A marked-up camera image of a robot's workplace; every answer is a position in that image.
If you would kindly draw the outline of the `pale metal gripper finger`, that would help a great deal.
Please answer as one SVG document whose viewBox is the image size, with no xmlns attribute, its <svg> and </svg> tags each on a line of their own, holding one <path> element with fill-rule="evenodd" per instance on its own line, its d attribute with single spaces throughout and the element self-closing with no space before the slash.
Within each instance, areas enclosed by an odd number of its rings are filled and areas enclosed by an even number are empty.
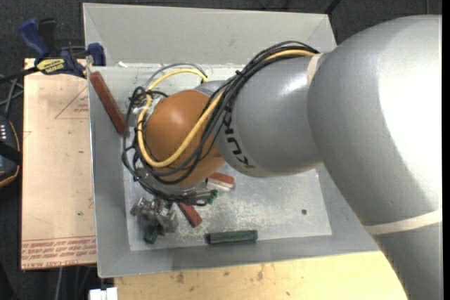
<svg viewBox="0 0 450 300">
<path fill-rule="evenodd" d="M 177 212 L 173 204 L 158 210 L 155 213 L 155 218 L 161 233 L 175 233 L 179 227 Z"/>
<path fill-rule="evenodd" d="M 148 200 L 145 197 L 140 197 L 139 200 L 131 207 L 130 214 L 149 222 L 156 223 L 155 217 L 155 200 Z"/>
</svg>

